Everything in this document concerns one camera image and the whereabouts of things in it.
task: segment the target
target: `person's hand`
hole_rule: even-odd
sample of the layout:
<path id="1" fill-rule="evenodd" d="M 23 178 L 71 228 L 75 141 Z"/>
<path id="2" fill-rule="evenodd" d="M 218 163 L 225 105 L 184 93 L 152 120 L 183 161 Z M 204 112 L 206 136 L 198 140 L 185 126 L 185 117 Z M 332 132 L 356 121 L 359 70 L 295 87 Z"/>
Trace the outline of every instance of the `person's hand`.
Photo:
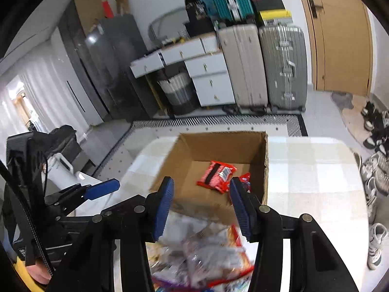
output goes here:
<path id="1" fill-rule="evenodd" d="M 41 284 L 48 284 L 51 279 L 51 275 L 49 274 L 44 263 L 37 259 L 35 261 L 35 265 L 26 266 L 28 274 L 37 282 Z"/>

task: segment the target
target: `open cardboard box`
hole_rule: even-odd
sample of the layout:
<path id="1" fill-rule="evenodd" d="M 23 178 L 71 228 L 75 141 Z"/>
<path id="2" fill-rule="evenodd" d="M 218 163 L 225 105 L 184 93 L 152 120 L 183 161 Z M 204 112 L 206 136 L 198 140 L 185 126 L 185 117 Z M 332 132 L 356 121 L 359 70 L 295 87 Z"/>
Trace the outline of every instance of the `open cardboard box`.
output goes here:
<path id="1" fill-rule="evenodd" d="M 267 201 L 268 147 L 265 132 L 180 134 L 151 187 L 158 190 L 163 177 L 174 180 L 175 212 L 226 225 L 238 225 L 229 193 L 196 185 L 210 161 L 232 164 L 234 176 L 250 172 L 251 192 Z"/>

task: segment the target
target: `black cable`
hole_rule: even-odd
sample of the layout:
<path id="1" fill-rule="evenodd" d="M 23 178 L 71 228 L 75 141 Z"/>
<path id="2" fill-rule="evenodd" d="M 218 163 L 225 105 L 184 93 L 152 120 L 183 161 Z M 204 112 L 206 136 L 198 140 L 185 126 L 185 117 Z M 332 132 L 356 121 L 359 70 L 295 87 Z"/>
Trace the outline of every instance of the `black cable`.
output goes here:
<path id="1" fill-rule="evenodd" d="M 30 225 L 32 234 L 34 236 L 36 246 L 39 249 L 40 256 L 42 257 L 42 260 L 44 264 L 46 265 L 46 268 L 49 272 L 49 274 L 52 276 L 54 274 L 54 268 L 50 262 L 49 256 L 47 255 L 47 251 L 45 247 L 43 246 L 42 242 L 40 241 L 38 231 L 36 230 L 34 220 L 32 218 L 31 209 L 28 205 L 28 202 L 23 195 L 23 192 L 20 190 L 18 184 L 15 182 L 14 178 L 12 177 L 11 173 L 8 171 L 6 166 L 3 164 L 2 161 L 0 161 L 0 175 L 4 178 L 7 185 L 11 188 L 11 190 L 14 192 L 16 198 L 19 200 L 23 211 L 27 217 L 28 224 Z"/>
<path id="2" fill-rule="evenodd" d="M 47 176 L 49 174 L 49 164 L 48 164 L 47 157 L 45 154 L 43 154 L 43 158 L 45 158 L 45 161 L 46 161 L 45 186 L 43 187 L 43 196 L 46 196 Z"/>

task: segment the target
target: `wooden door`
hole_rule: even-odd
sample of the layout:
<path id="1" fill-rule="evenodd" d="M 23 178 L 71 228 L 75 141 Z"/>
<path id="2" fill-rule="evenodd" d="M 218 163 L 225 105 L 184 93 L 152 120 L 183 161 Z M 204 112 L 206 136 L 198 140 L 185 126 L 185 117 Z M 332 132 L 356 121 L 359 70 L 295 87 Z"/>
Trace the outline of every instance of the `wooden door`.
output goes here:
<path id="1" fill-rule="evenodd" d="M 317 90 L 368 94 L 372 66 L 370 22 L 361 0 L 307 0 L 313 23 Z"/>

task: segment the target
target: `barcode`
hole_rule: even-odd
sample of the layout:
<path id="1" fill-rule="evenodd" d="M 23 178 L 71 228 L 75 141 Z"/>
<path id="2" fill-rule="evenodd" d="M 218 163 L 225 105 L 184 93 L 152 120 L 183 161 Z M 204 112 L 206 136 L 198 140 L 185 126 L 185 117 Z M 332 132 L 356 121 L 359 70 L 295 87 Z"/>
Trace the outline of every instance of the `barcode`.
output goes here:
<path id="1" fill-rule="evenodd" d="M 228 177 L 231 174 L 231 170 L 228 167 L 225 167 L 220 173 L 219 176 L 223 179 L 224 182 L 227 181 Z"/>

